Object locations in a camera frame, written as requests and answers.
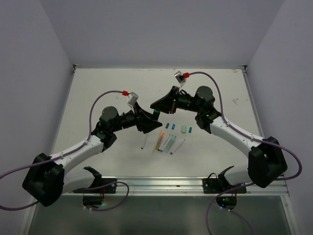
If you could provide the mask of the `black green capped highlighter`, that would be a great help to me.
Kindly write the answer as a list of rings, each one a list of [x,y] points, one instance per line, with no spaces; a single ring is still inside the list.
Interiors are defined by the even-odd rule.
[[[159,115],[160,115],[160,111],[154,110],[154,112],[152,114],[152,119],[158,121]]]

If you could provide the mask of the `yellow slim highlighter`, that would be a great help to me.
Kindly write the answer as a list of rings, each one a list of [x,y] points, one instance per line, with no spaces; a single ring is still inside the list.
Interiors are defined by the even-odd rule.
[[[156,143],[155,143],[155,145],[154,145],[154,147],[153,147],[153,149],[152,149],[152,153],[154,153],[154,152],[158,149],[159,144],[160,144],[161,139],[162,139],[162,136],[163,136],[163,131],[160,130],[160,132],[159,132],[159,134],[158,134],[158,137],[157,137],[157,141],[156,141]]]

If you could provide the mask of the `orange brown highlighter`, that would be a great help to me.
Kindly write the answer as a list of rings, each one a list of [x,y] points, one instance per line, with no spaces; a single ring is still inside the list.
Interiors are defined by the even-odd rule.
[[[157,142],[157,149],[160,148],[160,145],[162,144],[162,140],[164,138],[164,132],[162,132],[162,134],[160,135],[159,139],[158,139],[158,142]]]

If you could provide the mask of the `dark green capped marker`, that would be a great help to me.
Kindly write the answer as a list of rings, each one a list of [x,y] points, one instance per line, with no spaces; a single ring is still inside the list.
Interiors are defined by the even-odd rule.
[[[162,144],[160,145],[160,147],[158,148],[158,151],[162,152],[163,151],[163,148],[165,147],[167,141],[171,138],[171,134],[169,134],[165,140],[162,142]]]

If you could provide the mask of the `pale green highlighter cap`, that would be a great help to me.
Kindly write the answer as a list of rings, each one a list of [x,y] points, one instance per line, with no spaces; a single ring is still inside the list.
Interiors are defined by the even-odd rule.
[[[181,132],[186,133],[187,127],[185,125],[181,126]]]

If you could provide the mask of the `pale green translucent highlighter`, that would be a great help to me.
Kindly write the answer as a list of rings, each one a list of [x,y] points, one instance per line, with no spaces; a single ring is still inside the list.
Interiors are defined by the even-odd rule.
[[[166,145],[166,147],[165,147],[165,149],[164,149],[164,152],[165,152],[165,153],[168,153],[168,152],[171,150],[173,144],[174,144],[175,141],[176,141],[176,138],[177,138],[177,136],[173,136],[173,137],[171,138],[171,140],[168,142],[168,144]]]

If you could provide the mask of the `teal capped white marker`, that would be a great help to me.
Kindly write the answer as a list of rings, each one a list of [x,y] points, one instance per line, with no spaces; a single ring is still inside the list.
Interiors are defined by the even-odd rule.
[[[185,139],[182,140],[174,149],[172,149],[170,154],[173,155],[184,143],[185,143]]]

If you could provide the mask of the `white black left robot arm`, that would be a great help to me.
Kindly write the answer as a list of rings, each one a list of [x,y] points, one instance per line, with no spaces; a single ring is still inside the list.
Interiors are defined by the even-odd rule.
[[[58,154],[36,156],[22,188],[43,206],[52,205],[63,193],[73,190],[73,181],[66,182],[66,175],[86,159],[110,148],[117,139],[117,131],[135,126],[147,134],[162,126],[158,117],[159,111],[149,113],[138,103],[121,115],[115,107],[106,107],[86,139]]]

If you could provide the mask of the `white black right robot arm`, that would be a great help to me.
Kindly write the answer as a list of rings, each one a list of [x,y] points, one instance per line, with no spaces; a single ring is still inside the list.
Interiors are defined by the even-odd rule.
[[[214,102],[213,92],[207,86],[200,86],[194,96],[180,92],[178,87],[173,86],[167,95],[153,102],[150,107],[166,114],[174,114],[177,109],[195,112],[200,129],[227,141],[247,157],[246,165],[230,166],[215,178],[214,184],[221,191],[229,192],[234,187],[250,182],[266,188],[288,169],[278,140],[269,137],[257,142],[251,133],[243,129],[240,130],[243,135],[240,135],[215,109]]]

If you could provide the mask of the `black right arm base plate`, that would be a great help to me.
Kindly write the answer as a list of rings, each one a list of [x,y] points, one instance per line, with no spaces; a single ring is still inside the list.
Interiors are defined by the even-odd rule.
[[[234,189],[236,187],[239,187],[242,185],[229,185],[228,183],[225,183],[224,185],[219,182],[219,179],[217,178],[203,178],[202,179],[202,188],[204,194],[219,194],[224,191]],[[245,194],[247,193],[246,187],[233,190],[232,192],[229,192],[230,196],[222,195],[218,197],[215,201],[216,203],[225,209],[232,210],[237,205],[237,195],[238,194]]]

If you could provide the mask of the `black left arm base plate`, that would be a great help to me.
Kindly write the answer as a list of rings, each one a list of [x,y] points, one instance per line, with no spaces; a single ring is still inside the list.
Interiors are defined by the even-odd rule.
[[[83,205],[89,208],[98,209],[104,205],[106,194],[115,194],[116,178],[96,178],[89,188],[80,188],[73,193],[83,194]]]

